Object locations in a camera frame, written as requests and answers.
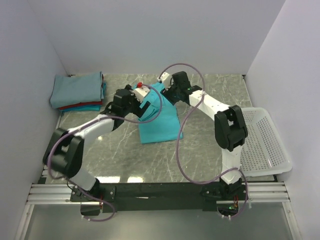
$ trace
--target blue cloth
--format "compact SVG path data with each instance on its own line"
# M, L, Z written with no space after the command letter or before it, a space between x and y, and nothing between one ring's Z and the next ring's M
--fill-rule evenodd
M154 87L159 93L162 89L165 88L164 85L160 82L155 83L151 86ZM172 105L162 94L160 95L162 99L162 110L160 112L160 115L155 120L149 123L138 125L140 141L142 144L166 142L177 139L180 129L180 122L177 116L177 108ZM142 108L147 101L149 101L151 104L147 108L143 116L138 119L140 122L154 118L155 115L159 112L159 96L152 89L144 98L140 107Z
M105 82L102 83L102 92L103 95L105 95L107 88L107 84ZM101 105L99 104L91 104L91 105L85 105L85 106L74 106L74 107L69 107L65 108L63 110L60 110L61 112L70 112L70 111L100 111Z
M65 77L56 75L50 103L54 109L104 98L102 72L84 76Z

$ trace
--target red object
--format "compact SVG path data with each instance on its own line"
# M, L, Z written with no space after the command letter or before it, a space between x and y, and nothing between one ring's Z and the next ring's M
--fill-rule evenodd
M102 100L101 101L89 101L89 102L80 102L77 104L72 104L68 106L62 106L59 107L59 110L64 110L64 109L69 109L69 108L74 108L74 107L80 107L80 106L86 106L86 105L102 105Z

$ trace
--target table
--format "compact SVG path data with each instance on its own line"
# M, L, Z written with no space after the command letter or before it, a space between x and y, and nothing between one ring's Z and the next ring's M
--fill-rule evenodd
M202 87L197 74L189 74L191 85ZM113 100L117 89L138 82L156 83L155 74L106 74L105 106ZM240 74L205 74L205 91L217 100L242 108L252 107L243 76ZM176 104L180 122L190 107ZM72 111L64 113L59 127L68 129L79 126L99 114L96 111ZM133 114L128 119L136 119ZM222 152L215 140L214 122L196 110L187 120L180 141L179 158L185 173L196 181L214 178L222 170ZM104 134L83 153L82 164L102 183L161 183L186 182L181 175L175 156L175 141L141 144L137 124L124 122L117 130ZM274 181L274 176L248 177L249 181ZM47 178L46 183L63 180Z

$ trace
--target purple cable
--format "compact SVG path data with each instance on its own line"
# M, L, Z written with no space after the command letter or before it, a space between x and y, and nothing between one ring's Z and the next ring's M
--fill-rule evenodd
M55 180L65 178L67 181L69 181L70 183L72 183L73 185L76 186L76 184L75 184L74 182L72 182L70 179L66 178L66 177L63 176L63 175L62 175L62 176L58 176L58 177L53 176L53 174L52 174L52 168L51 168L52 157L53 157L53 155L54 155L54 152L56 151L58 145L59 145L64 139L68 138L69 136L71 136L71 135L73 135L73 134L75 134L75 133L78 133L78 132L80 132L80 131L82 131L82 130L84 130L84 129L86 129L86 128L88 128L88 127L90 127L90 126L92 126L92 125L94 125L94 124L102 121L102 120L106 120L106 119L120 119L120 120L124 120L124 121L130 122L130 123L134 123L134 124L147 124L147 123L150 123L150 122L152 122L153 120L155 120L155 119L160 115L160 112L161 112L161 110L162 110L162 106L163 106L162 97L161 97L160 93L159 93L153 86L150 86L150 85L147 85L147 84L142 84L142 86L145 86L145 87L147 87L147 88L152 89L153 91L155 91L155 93L158 95L159 100L160 100L159 112L158 112L152 119L149 119L149 120L147 120L147 121L135 121L135 120L130 120L130 119L127 119L127 118L124 118L124 117L119 117L119 116L104 116L104 117L101 117L100 119L96 119L95 121L92 121L92 122L90 122L90 123L87 123L86 125L82 126L81 128L79 128L79 129L77 129L77 130L68 132L67 134L65 134L65 135L63 135L61 138L59 138L58 141L56 141L56 143L53 145L53 147L52 147L52 149L51 149L51 151L50 151L50 153L49 153L49 155L48 155L48 160L47 160L46 165L47 165L47 168L48 168L48 174L49 174L49 176L50 176L52 179L55 179ZM110 207L112 208L112 214L111 214L109 217L107 217L107 218L104 218L104 219L91 219L91 218L85 217L86 219L88 219L88 220L90 220L90 221L93 221L93 222L104 222L104 221L107 221L107 220L111 219L111 218L115 215L116 209L115 209L115 207L114 207L111 203L109 203L109 202L107 202L107 201L105 201L105 200L101 200L101 199L98 199L98 198L96 198L96 197L93 197L93 196L89 195L88 193L86 193L86 192L85 192L81 187L79 187L79 186L78 186L78 189L79 189L85 196L87 196L88 198L90 198L90 199L92 199L92 200L95 200L95 201L98 201L98 202L103 202L104 204L107 204L108 206L110 206Z
M174 63L174 64L171 64L169 66L167 66L160 74L159 78L162 76L162 74L167 71L169 68L173 67L173 66L177 66L177 65L184 65L184 66L188 66L192 69L194 69L200 76L201 80L202 80L202 90L205 91L205 79L203 77L203 75L201 74L201 72L196 69L194 66L188 64L188 63ZM228 172L231 172L231 171L234 171L234 170L237 170L240 172L240 174L242 175L243 179L244 179L244 184L245 184L245 200L244 200L244 204L242 206L242 208L237 212L237 214L233 215L231 218L234 218L235 216L237 216L239 213L241 213L244 208L246 207L246 203L247 203L247 200L248 200L248 183L247 183L247 180L246 180L246 177L244 175L244 173L238 169L237 167L233 167L233 168L230 168L224 172L222 172L221 174L219 174L218 176L214 177L213 179L211 180L208 180L208 181L195 181L195 180L192 180L190 177L187 176L187 174L184 172L184 170L182 169L182 166L181 166L181 163L180 163L180 159L179 159L179 142L180 142L180 135L181 135L181 132L187 122L187 119L189 118L189 116L198 108L198 106L200 106L200 104L203 103L205 99L205 96L202 95L201 97L201 100L198 102L197 105L195 105L185 116L185 118L183 119L182 123L181 123L181 126L180 126L180 129L179 129L179 132L178 132L178 135L177 135L177 138L176 138L176 145L175 145L175 158L176 158L176 163L178 165L178 168L181 172L181 174L185 177L185 179L187 179L189 182L193 183L193 184L197 184L197 185L206 185L206 184L210 184L214 181L216 181L217 179L219 179L220 177L222 177L223 175L225 175L226 173Z

